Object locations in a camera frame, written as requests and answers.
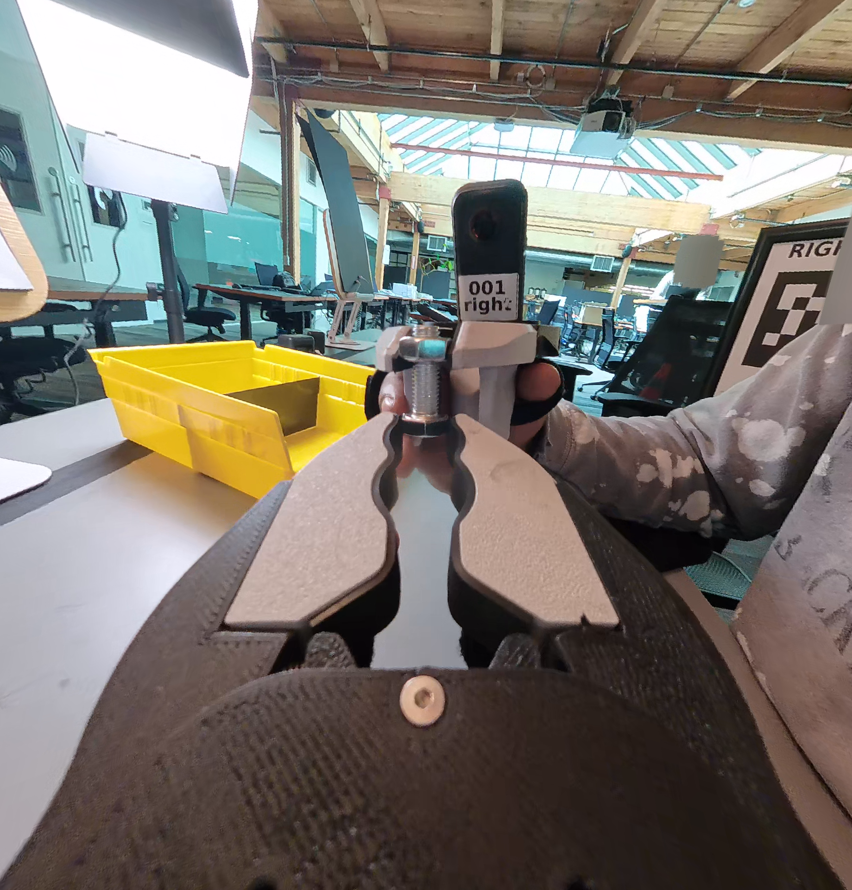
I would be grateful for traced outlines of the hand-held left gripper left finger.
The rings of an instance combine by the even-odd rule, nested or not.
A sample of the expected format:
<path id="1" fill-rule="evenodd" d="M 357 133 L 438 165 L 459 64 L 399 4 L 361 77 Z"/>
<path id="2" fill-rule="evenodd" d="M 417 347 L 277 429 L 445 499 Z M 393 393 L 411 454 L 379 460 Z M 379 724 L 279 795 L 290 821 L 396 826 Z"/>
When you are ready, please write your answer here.
<path id="1" fill-rule="evenodd" d="M 360 667 L 400 603 L 398 415 L 338 439 L 290 484 L 224 618 L 231 631 L 340 636 Z"/>

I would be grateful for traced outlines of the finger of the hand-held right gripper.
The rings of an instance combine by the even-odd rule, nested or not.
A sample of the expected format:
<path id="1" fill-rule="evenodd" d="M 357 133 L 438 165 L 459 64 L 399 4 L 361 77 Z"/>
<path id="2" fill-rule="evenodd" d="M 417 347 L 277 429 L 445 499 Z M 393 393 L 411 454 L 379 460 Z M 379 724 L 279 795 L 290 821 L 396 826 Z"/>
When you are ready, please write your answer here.
<path id="1" fill-rule="evenodd" d="M 400 341 L 410 334 L 410 326 L 386 328 L 375 343 L 375 370 L 382 373 L 395 371 L 400 354 Z"/>
<path id="2" fill-rule="evenodd" d="M 463 321 L 454 335 L 454 369 L 531 364 L 537 342 L 537 330 L 527 323 Z"/>

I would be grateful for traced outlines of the silver hex nut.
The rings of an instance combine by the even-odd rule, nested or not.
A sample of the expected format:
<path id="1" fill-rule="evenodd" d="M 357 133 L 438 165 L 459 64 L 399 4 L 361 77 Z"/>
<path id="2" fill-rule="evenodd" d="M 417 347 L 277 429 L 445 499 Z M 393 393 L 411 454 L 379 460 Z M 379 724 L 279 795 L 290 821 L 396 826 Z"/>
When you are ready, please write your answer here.
<path id="1" fill-rule="evenodd" d="M 441 363 L 445 361 L 450 340 L 441 335 L 434 325 L 421 324 L 401 337 L 398 356 L 411 364 Z"/>

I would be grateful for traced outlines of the silver flange bolt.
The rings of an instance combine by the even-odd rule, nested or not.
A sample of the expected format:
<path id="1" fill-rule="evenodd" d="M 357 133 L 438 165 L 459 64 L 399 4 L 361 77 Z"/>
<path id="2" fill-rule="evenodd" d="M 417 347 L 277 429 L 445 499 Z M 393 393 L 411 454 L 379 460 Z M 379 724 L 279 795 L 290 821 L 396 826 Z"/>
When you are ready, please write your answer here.
<path id="1" fill-rule="evenodd" d="M 444 362 L 416 362 L 403 371 L 403 382 L 407 408 L 400 416 L 402 432 L 419 439 L 443 435 L 450 416 Z"/>

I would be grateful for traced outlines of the person's right forearm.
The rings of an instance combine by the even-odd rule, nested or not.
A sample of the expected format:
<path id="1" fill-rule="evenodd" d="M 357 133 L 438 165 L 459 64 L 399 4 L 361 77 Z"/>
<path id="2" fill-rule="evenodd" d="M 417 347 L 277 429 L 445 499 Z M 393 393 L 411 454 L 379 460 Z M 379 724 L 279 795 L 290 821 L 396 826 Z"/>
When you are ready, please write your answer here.
<path id="1" fill-rule="evenodd" d="M 605 515 L 703 538 L 770 535 L 813 483 L 832 495 L 852 405 L 852 324 L 820 325 L 721 395 L 665 417 L 558 405 L 531 446 Z"/>

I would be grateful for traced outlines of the person's right hand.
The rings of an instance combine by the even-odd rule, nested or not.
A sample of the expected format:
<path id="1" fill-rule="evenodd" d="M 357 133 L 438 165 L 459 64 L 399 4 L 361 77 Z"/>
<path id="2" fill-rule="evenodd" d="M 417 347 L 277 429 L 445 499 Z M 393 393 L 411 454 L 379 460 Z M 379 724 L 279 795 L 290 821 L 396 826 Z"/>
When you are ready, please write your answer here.
<path id="1" fill-rule="evenodd" d="M 516 378 L 517 405 L 543 406 L 562 387 L 562 378 L 557 368 L 547 362 L 533 362 L 520 366 Z M 379 410 L 384 413 L 402 415 L 409 409 L 401 372 L 386 374 L 379 389 Z M 543 437 L 549 413 L 533 417 L 527 424 L 511 426 L 509 441 L 522 451 L 531 453 Z M 403 452 L 398 463 L 399 478 L 407 478 L 419 471 L 436 490 L 450 493 L 454 475 L 448 447 L 444 437 L 419 439 L 406 436 Z"/>

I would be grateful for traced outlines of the black bin divider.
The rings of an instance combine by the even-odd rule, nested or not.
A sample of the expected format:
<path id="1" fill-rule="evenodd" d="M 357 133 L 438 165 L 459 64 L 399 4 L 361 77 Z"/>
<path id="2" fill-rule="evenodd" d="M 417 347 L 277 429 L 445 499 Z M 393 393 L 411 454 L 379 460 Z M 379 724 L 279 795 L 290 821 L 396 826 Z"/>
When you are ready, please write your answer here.
<path id="1" fill-rule="evenodd" d="M 317 427 L 320 387 L 320 376 L 314 375 L 288 382 L 269 382 L 230 392 L 227 396 L 273 411 L 284 436 L 290 436 Z"/>

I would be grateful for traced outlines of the wooden desk black legs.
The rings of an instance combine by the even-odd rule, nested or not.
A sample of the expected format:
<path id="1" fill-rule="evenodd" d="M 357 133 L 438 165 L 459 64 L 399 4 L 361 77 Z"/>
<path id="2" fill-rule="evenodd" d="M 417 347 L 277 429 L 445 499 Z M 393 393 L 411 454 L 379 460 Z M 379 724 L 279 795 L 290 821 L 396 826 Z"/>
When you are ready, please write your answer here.
<path id="1" fill-rule="evenodd" d="M 333 308 L 331 332 L 326 344 L 330 348 L 364 350 L 352 339 L 358 314 L 364 306 L 375 305 L 382 314 L 386 313 L 389 297 L 386 295 L 304 295 L 275 289 L 220 286 L 196 283 L 193 287 L 199 293 L 212 293 L 232 300 L 239 305 L 240 338 L 252 341 L 252 307 L 254 305 L 282 305 L 286 314 L 314 312 L 318 309 Z"/>

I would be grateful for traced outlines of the black display on easel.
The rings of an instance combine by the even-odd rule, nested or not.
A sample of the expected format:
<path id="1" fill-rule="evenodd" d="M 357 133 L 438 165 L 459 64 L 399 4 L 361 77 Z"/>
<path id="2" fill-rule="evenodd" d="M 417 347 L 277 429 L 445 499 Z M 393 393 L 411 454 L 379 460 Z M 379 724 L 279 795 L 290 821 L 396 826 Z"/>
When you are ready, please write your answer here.
<path id="1" fill-rule="evenodd" d="M 325 346 L 340 353 L 359 353 L 372 344 L 354 338 L 355 325 L 365 305 L 377 300 L 377 291 L 350 162 L 346 149 L 316 117 L 297 117 L 297 122 L 328 200 L 322 228 L 335 308 Z"/>

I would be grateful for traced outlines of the ceiling projector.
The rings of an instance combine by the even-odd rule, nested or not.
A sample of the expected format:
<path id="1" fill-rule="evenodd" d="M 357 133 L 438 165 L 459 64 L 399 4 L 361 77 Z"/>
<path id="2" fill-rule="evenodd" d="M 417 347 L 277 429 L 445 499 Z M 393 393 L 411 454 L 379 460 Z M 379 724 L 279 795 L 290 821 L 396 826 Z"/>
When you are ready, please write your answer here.
<path id="1" fill-rule="evenodd" d="M 587 105 L 576 126 L 570 153 L 596 160 L 617 160 L 634 138 L 636 118 L 631 100 L 605 94 Z"/>

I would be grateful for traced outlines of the black office chair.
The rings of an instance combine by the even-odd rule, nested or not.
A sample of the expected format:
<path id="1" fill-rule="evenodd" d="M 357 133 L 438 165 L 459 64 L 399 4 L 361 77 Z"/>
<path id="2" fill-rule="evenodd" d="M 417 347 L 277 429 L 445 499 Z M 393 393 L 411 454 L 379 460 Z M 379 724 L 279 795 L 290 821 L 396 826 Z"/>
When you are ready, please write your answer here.
<path id="1" fill-rule="evenodd" d="M 701 397 L 732 303 L 671 296 L 632 355 L 598 394 L 601 415 L 665 417 Z"/>
<path id="2" fill-rule="evenodd" d="M 207 287 L 196 289 L 197 299 L 191 303 L 191 287 L 179 266 L 176 267 L 177 286 L 182 304 L 183 318 L 186 324 L 205 328 L 205 332 L 197 337 L 186 337 L 187 343 L 224 342 L 225 326 L 237 321 L 237 317 L 229 309 L 222 306 L 206 304 Z"/>

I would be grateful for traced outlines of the yellow plastic bin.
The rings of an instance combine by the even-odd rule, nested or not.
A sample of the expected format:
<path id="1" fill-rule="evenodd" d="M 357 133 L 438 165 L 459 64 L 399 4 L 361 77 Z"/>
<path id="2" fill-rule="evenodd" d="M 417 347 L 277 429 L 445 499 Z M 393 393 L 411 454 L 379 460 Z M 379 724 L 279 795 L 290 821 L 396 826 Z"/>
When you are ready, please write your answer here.
<path id="1" fill-rule="evenodd" d="M 253 341 L 90 352 L 126 439 L 235 490 L 262 497 L 366 422 L 371 368 Z M 321 379 L 318 425 L 284 436 L 273 411 L 228 393 Z"/>

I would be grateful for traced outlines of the black light stand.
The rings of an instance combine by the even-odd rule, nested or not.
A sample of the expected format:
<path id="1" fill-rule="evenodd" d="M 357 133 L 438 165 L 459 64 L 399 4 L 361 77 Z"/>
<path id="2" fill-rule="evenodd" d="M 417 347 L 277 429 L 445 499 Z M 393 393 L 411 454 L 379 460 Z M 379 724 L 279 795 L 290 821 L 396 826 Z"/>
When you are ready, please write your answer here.
<path id="1" fill-rule="evenodd" d="M 167 201 L 151 199 L 158 249 L 163 273 L 163 303 L 167 320 L 168 342 L 185 342 L 184 309 L 178 286 L 177 261 L 172 233 L 172 207 Z"/>

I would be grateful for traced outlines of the black framed marker board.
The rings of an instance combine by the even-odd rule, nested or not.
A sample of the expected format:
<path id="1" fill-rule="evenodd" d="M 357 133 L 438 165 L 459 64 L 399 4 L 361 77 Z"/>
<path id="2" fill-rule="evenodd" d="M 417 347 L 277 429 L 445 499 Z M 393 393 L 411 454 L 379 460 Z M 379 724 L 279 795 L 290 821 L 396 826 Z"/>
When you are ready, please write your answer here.
<path id="1" fill-rule="evenodd" d="M 817 324 L 848 224 L 843 218 L 759 232 L 703 397 L 752 376 Z"/>

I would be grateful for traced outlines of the dark phone icon sign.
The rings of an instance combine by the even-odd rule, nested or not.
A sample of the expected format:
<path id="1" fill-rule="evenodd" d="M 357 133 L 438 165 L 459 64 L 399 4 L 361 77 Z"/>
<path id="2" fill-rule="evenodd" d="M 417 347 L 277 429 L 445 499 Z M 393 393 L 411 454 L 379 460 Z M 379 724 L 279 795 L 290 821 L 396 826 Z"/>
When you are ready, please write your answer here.
<path id="1" fill-rule="evenodd" d="M 0 185 L 13 207 L 41 214 L 21 117 L 0 108 Z"/>

